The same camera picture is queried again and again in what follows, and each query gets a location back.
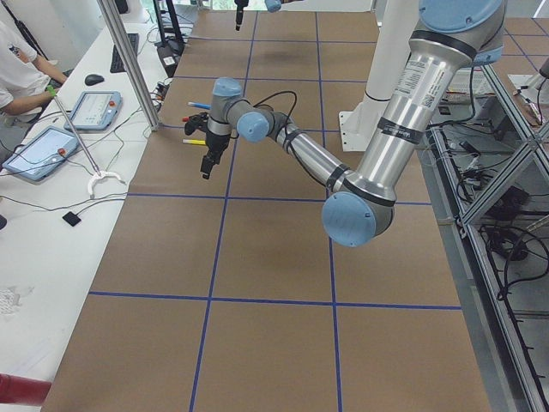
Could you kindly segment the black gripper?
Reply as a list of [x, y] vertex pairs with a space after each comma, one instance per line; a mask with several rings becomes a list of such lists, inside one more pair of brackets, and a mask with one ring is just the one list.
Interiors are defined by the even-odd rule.
[[244, 19], [244, 9], [249, 6], [249, 0], [234, 0], [236, 5], [235, 30], [239, 31]]
[[218, 135], [208, 130], [206, 132], [206, 145], [208, 152], [202, 157], [200, 173], [203, 179], [209, 179], [213, 165], [219, 165], [222, 155], [228, 148], [230, 135]]

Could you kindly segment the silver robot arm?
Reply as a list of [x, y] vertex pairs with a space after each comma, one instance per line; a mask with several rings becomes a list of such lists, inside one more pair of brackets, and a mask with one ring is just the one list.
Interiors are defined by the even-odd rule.
[[[249, 6], [250, 1], [234, 0], [233, 2], [236, 5], [235, 30], [239, 31], [240, 28], [242, 27], [242, 23], [244, 19], [244, 10]], [[269, 13], [274, 13], [279, 11], [284, 4], [293, 3], [295, 2], [295, 0], [264, 0], [263, 2], [267, 8], [267, 11]]]
[[327, 235], [349, 247], [369, 242], [390, 226], [395, 185], [455, 73], [501, 57], [506, 6], [505, 1], [419, 2], [409, 58], [357, 170], [312, 141], [289, 115], [251, 105], [238, 81], [217, 79], [200, 128], [208, 147], [203, 178], [220, 163], [232, 132], [249, 142], [269, 137], [331, 190], [322, 210]]

